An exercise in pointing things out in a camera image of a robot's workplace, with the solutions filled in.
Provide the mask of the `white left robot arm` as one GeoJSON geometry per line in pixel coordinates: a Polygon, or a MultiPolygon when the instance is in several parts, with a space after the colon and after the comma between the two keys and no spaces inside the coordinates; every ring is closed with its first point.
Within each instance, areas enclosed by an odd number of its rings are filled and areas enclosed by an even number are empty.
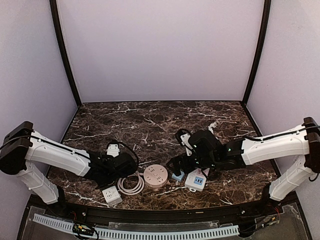
{"type": "Polygon", "coordinates": [[[3,139],[0,170],[20,179],[45,204],[57,205],[65,202],[64,191],[44,176],[36,162],[94,181],[102,188],[134,174],[139,158],[133,150],[108,148],[106,152],[96,152],[72,148],[43,136],[33,129],[32,122],[24,121],[3,139]]]}

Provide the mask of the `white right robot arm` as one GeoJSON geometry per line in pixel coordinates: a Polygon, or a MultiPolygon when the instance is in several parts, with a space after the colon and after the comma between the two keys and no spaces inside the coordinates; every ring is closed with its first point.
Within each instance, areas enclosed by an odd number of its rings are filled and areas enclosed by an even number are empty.
{"type": "Polygon", "coordinates": [[[278,203],[311,176],[320,173],[320,126],[312,117],[303,124],[273,135],[243,136],[225,144],[210,130],[190,133],[182,128],[175,134],[184,154],[171,158],[166,166],[176,175],[196,169],[235,170],[287,156],[297,156],[294,164],[263,189],[263,204],[278,203]]]}

